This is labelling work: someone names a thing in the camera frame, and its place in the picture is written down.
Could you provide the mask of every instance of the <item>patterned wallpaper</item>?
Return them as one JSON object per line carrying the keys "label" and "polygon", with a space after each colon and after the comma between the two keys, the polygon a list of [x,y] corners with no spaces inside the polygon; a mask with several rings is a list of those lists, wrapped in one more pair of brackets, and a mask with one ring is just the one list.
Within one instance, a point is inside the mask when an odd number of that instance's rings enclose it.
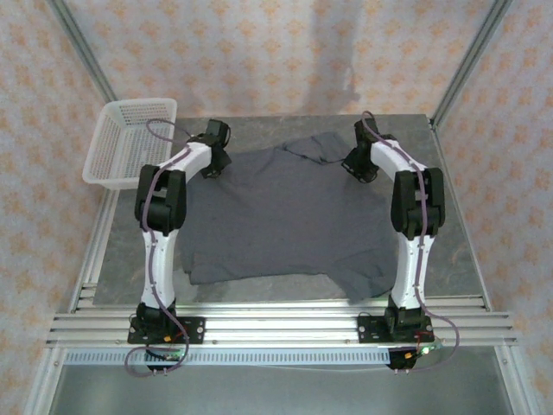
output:
{"label": "patterned wallpaper", "polygon": [[18,414],[99,207],[80,173],[103,103],[45,1],[0,19],[0,412]]}
{"label": "patterned wallpaper", "polygon": [[553,3],[513,2],[440,129],[493,306],[553,408]]}
{"label": "patterned wallpaper", "polygon": [[68,0],[120,99],[431,115],[493,0]]}

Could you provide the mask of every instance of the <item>white plastic basket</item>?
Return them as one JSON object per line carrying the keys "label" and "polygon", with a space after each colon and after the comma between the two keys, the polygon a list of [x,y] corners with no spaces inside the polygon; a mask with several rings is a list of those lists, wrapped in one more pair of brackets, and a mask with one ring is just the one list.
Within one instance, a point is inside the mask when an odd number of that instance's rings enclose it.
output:
{"label": "white plastic basket", "polygon": [[[176,101],[168,98],[126,99],[106,104],[99,115],[83,168],[83,180],[112,190],[137,188],[144,164],[169,159],[171,145],[152,136],[146,121],[162,118],[174,123]],[[152,131],[173,138],[170,124],[152,123]]]}

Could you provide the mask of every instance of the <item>wall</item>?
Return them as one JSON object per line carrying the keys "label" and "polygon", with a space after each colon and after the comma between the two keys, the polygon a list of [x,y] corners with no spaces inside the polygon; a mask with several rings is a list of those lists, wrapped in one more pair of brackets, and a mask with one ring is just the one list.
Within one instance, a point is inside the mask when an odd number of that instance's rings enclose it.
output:
{"label": "wall", "polygon": [[99,207],[80,173],[102,101],[46,2],[0,19],[0,412],[17,414]]}
{"label": "wall", "polygon": [[526,336],[553,408],[553,3],[513,2],[440,141],[497,310]]}
{"label": "wall", "polygon": [[431,115],[493,0],[69,0],[120,99]]}

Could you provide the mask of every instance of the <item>gray t-shirt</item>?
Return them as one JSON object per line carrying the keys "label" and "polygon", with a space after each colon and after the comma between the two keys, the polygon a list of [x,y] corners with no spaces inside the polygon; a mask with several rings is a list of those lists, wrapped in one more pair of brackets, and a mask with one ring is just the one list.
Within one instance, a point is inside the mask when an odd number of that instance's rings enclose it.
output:
{"label": "gray t-shirt", "polygon": [[188,184],[177,246],[192,284],[327,274],[352,300],[389,290],[396,234],[386,199],[340,163],[335,133],[231,154],[217,179]]}

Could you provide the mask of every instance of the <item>black mounting plate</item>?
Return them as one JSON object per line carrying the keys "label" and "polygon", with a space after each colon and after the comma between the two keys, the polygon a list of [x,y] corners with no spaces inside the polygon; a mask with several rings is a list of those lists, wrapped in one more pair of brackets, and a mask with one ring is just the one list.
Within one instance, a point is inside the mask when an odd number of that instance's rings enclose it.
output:
{"label": "black mounting plate", "polygon": [[430,317],[424,317],[424,330],[388,330],[384,316],[358,316],[357,335],[359,343],[431,343],[434,341]]}
{"label": "black mounting plate", "polygon": [[[133,329],[137,327],[136,317],[132,317],[130,321],[129,335],[127,337],[127,342],[129,344],[184,344],[186,343],[183,336],[179,335],[173,341],[166,342],[165,336],[161,332],[156,333],[140,333]],[[203,344],[204,336],[206,335],[206,318],[205,317],[188,317],[188,316],[178,316],[176,319],[182,324],[182,327],[187,332],[188,341],[190,344]]]}

